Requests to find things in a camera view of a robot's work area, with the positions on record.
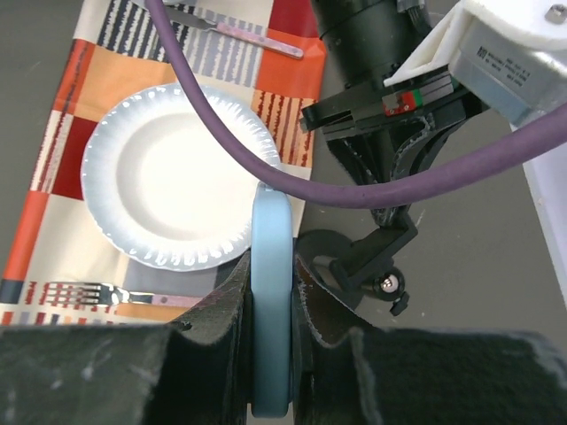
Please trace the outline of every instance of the fork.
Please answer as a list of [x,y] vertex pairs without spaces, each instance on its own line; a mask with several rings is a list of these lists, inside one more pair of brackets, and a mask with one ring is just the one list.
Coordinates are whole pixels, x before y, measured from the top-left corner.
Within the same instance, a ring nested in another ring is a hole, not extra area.
[[49,282],[45,302],[48,304],[103,305],[146,304],[193,307],[201,297],[179,297],[124,290],[110,283]]

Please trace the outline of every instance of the purple tube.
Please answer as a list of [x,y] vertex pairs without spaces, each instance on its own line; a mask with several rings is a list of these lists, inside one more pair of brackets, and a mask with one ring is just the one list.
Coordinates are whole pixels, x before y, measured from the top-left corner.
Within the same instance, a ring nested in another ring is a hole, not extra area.
[[420,174],[369,186],[334,186],[311,182],[269,166],[247,150],[216,115],[201,91],[162,0],[145,0],[161,44],[197,115],[221,147],[245,170],[268,186],[319,205],[374,209],[409,205],[463,188],[567,142],[567,104],[478,151]]

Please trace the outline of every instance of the label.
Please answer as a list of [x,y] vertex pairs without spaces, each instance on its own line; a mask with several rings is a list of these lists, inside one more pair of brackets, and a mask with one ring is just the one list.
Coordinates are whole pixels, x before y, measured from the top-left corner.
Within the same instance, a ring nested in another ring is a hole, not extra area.
[[514,59],[500,57],[486,47],[480,46],[477,56],[490,67],[493,73],[498,73],[519,88],[523,87],[531,76],[531,73]]

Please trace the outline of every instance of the light blue object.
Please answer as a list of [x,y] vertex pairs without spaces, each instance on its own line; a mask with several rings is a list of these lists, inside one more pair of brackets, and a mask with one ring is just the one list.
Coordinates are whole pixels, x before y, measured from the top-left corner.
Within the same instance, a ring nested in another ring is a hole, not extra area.
[[252,414],[277,418],[290,402],[293,229],[287,196],[258,185],[252,211]]

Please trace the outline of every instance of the white plate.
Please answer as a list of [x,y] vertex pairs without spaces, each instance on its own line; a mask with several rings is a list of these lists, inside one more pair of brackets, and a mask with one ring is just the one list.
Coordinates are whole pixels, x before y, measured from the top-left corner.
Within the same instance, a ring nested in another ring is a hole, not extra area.
[[[274,140],[250,107],[202,89],[238,140],[279,168]],[[141,91],[100,121],[81,184],[110,242],[147,266],[202,270],[250,246],[258,180],[214,140],[178,83]]]

